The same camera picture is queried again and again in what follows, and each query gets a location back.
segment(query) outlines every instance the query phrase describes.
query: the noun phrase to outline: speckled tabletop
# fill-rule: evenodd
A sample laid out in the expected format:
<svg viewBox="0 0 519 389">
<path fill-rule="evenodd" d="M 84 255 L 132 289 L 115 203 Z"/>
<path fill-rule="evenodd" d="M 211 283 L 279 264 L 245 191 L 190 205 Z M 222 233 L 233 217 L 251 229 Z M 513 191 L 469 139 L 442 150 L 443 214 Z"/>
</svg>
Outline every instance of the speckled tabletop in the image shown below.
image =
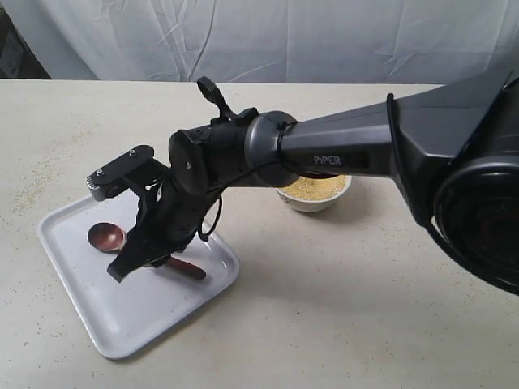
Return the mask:
<svg viewBox="0 0 519 389">
<path fill-rule="evenodd" d="M 313 118 L 428 86 L 223 86 Z M 460 269 L 414 224 L 392 182 L 355 177 L 307 216 L 274 190 L 228 190 L 218 233 L 241 260 L 227 292 L 120 362 L 91 344 L 36 224 L 85 196 L 100 163 L 215 109 L 194 84 L 0 81 L 0 387 L 510 388 L 519 297 Z"/>
</svg>

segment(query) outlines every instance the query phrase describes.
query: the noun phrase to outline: white backdrop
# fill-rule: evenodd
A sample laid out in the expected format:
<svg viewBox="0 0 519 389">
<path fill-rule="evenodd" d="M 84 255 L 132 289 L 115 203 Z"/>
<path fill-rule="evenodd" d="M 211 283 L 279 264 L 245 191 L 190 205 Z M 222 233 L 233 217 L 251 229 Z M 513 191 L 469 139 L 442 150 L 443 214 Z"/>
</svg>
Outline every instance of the white backdrop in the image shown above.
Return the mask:
<svg viewBox="0 0 519 389">
<path fill-rule="evenodd" d="M 0 1 L 58 79 L 447 83 L 518 43 L 518 0 Z"/>
</svg>

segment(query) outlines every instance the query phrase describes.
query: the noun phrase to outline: piper logo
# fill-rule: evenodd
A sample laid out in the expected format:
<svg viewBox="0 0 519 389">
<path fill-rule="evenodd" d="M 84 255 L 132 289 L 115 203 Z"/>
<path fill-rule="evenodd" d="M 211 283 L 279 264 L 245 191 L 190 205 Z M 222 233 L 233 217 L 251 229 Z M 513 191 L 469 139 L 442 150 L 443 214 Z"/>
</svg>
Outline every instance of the piper logo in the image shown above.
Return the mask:
<svg viewBox="0 0 519 389">
<path fill-rule="evenodd" d="M 342 166 L 341 158 L 339 156 L 314 156 L 314 163 L 316 165 Z"/>
</svg>

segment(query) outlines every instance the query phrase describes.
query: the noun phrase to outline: spoon handle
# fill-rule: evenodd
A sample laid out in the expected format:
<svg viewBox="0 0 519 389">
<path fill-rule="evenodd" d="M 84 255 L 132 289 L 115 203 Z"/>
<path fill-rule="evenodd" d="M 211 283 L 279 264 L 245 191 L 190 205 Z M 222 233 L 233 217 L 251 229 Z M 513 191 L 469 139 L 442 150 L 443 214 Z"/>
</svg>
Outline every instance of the spoon handle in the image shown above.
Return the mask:
<svg viewBox="0 0 519 389">
<path fill-rule="evenodd" d="M 173 257 L 168 259 L 166 265 L 184 274 L 185 276 L 194 278 L 195 280 L 203 280 L 206 276 L 204 269 L 201 269 L 192 263 L 184 262 Z"/>
</svg>

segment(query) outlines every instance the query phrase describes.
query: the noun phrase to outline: table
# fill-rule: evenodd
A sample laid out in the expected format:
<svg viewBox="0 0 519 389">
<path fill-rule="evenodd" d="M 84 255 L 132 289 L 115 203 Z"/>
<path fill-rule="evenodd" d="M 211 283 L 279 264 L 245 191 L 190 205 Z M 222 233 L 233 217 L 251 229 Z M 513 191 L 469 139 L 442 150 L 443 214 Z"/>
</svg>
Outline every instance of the table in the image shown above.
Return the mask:
<svg viewBox="0 0 519 389">
<path fill-rule="evenodd" d="M 433 88 L 227 84 L 232 108 L 303 120 Z M 193 83 L 0 81 L 0 387 L 513 387 L 519 298 L 460 269 L 414 224 L 395 185 L 355 177 L 337 206 L 288 209 L 230 189 L 217 232 L 234 286 L 125 361 L 91 345 L 36 237 L 84 178 L 137 144 L 217 115 Z"/>
</svg>

